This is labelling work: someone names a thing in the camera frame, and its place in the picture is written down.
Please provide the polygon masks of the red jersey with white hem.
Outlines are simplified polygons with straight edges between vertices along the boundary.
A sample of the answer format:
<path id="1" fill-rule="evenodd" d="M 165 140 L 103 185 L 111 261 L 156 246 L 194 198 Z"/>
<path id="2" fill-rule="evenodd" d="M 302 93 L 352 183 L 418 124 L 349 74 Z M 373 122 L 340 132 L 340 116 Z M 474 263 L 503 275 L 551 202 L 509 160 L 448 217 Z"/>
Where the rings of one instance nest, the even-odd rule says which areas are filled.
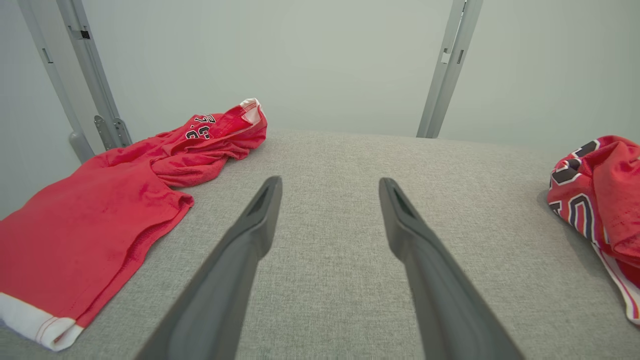
<path id="1" fill-rule="evenodd" d="M 71 347 L 194 206 L 210 182 L 266 139 L 261 103 L 92 157 L 0 220 L 0 323 L 52 352 Z"/>

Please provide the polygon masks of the grey metal frame post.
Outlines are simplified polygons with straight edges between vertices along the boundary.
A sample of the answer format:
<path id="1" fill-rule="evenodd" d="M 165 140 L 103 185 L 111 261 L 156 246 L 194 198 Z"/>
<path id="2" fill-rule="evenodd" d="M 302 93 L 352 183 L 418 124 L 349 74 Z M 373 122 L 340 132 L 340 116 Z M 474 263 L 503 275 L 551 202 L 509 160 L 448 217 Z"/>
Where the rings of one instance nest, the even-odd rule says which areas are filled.
<path id="1" fill-rule="evenodd" d="M 25 19 L 36 49 L 38 50 L 38 55 L 41 57 L 45 71 L 55 90 L 55 94 L 57 95 L 70 124 L 71 133 L 68 135 L 68 142 L 71 145 L 71 148 L 73 148 L 73 151 L 80 163 L 84 164 L 89 161 L 95 153 L 82 130 L 82 126 L 80 125 L 75 109 L 73 108 L 68 93 L 64 87 L 57 66 L 51 58 L 50 53 L 48 53 L 48 46 L 46 44 L 44 34 L 37 22 L 30 3 L 28 0 L 17 0 L 17 3 L 22 12 L 23 18 Z"/>
<path id="2" fill-rule="evenodd" d="M 82 0 L 55 1 L 96 107 L 92 122 L 103 148 L 109 151 L 130 146 L 133 142 L 115 104 Z"/>
<path id="3" fill-rule="evenodd" d="M 484 0 L 452 0 L 429 93 L 416 136 L 436 139 L 469 52 Z"/>

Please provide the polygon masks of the red jersey with striped trim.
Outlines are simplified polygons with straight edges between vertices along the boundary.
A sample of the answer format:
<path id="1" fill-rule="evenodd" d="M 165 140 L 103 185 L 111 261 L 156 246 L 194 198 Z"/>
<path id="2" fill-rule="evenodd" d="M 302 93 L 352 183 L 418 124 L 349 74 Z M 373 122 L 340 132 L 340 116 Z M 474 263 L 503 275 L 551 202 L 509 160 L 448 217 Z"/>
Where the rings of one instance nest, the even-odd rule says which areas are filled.
<path id="1" fill-rule="evenodd" d="M 550 173 L 550 209 L 590 241 L 640 328 L 640 145 L 598 137 Z"/>

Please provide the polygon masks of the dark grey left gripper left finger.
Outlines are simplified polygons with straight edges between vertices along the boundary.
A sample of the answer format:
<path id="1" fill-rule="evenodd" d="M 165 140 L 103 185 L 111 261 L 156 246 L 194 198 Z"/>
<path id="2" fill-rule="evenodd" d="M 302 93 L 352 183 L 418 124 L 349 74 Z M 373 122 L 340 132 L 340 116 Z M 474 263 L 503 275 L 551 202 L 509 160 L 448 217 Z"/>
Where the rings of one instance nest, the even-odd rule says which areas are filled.
<path id="1" fill-rule="evenodd" d="M 258 264 L 274 242 L 281 199 L 282 178 L 267 178 L 135 360 L 234 360 Z"/>

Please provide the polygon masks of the grey fabric work surface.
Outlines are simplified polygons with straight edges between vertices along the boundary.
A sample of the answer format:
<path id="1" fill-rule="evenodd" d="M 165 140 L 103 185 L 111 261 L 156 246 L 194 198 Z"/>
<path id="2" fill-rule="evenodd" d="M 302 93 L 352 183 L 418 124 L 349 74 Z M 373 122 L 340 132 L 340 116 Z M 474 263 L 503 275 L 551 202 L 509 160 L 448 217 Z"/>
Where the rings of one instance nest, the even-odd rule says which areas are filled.
<path id="1" fill-rule="evenodd" d="M 52 352 L 0 325 L 0 360 L 133 359 L 264 180 L 281 176 L 240 359 L 418 359 L 405 269 L 378 196 L 396 180 L 528 359 L 640 360 L 640 328 L 591 244 L 549 209 L 567 151 L 269 130 L 215 180 L 73 346 Z"/>

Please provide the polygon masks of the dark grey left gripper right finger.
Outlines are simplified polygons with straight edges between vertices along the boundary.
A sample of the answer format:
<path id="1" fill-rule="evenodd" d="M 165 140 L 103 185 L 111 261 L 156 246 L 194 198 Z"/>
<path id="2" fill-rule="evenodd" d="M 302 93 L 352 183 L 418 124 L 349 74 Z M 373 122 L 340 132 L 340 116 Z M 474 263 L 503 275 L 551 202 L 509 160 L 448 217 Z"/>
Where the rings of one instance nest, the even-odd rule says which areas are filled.
<path id="1" fill-rule="evenodd" d="M 406 269 L 427 360 L 524 360 L 439 237 L 400 185 L 379 180 L 387 242 Z"/>

